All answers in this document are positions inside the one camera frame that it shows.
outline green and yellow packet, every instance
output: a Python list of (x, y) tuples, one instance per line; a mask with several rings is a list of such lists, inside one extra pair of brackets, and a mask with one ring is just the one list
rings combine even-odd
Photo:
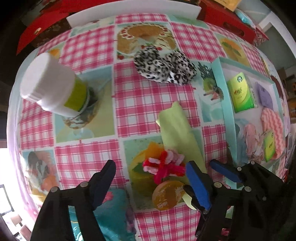
[(227, 81), (235, 113), (257, 108), (254, 92), (250, 81), (244, 73), (239, 73)]
[(273, 155), (276, 151), (273, 131), (269, 130), (269, 131), (265, 132), (264, 141), (263, 141), (263, 148), (264, 148), (265, 161), (268, 162), (273, 157)]

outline white bottle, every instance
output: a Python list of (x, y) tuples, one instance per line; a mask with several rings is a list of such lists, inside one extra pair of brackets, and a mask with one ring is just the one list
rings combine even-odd
[(66, 117), (79, 115), (89, 101), (86, 83), (49, 53), (40, 54), (29, 65), (22, 78), (20, 94), (44, 110)]

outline tablecloth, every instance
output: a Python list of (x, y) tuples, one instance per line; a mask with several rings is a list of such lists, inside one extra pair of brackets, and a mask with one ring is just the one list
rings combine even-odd
[[(129, 39), (125, 33), (131, 33), (131, 29), (137, 36)], [(188, 85), (178, 86), (140, 76), (133, 56), (151, 42), (161, 54), (177, 49), (184, 52), (198, 69), (196, 78)], [(43, 52), (50, 52), (93, 85), (99, 93), (99, 104), (89, 110), (86, 120), (77, 123), (22, 100), (19, 131), (15, 133), (20, 138), (21, 154), (27, 166), (34, 162), (32, 153), (42, 160), (37, 176), (48, 169), (48, 180), (42, 183), (41, 190), (32, 189), (27, 181), (29, 190), (38, 195), (55, 182), (61, 188), (73, 188), (112, 159), (117, 171), (111, 187), (124, 188), (129, 193), (136, 212), (138, 238), (195, 240), (199, 213), (183, 203), (167, 211), (151, 209), (151, 197), (139, 199), (139, 193), (132, 188), (129, 167), (149, 142), (161, 143), (155, 122), (158, 113), (178, 101), (193, 128), (208, 174), (214, 181), (224, 183), (223, 177), (208, 166), (213, 158), (225, 162), (227, 150), (220, 98), (206, 87), (214, 78), (210, 63), (219, 56), (228, 57), (265, 76), (273, 70), (279, 80), (274, 66), (266, 66), (257, 48), (227, 30), (165, 14), (119, 15), (75, 27), (41, 46), (37, 55)]]

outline light green fabric strip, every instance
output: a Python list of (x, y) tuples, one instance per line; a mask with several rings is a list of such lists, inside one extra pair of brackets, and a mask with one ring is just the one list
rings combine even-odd
[(171, 108), (161, 111), (156, 123), (160, 126), (165, 149), (176, 150), (185, 156), (185, 163), (193, 160), (203, 173), (207, 173), (191, 126), (178, 102), (174, 102)]

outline black and white fabric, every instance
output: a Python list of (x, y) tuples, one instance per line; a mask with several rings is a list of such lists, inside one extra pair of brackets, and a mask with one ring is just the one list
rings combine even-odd
[(180, 51), (160, 57), (155, 46), (138, 51), (134, 57), (138, 73), (149, 80), (185, 85), (196, 75), (194, 64)]

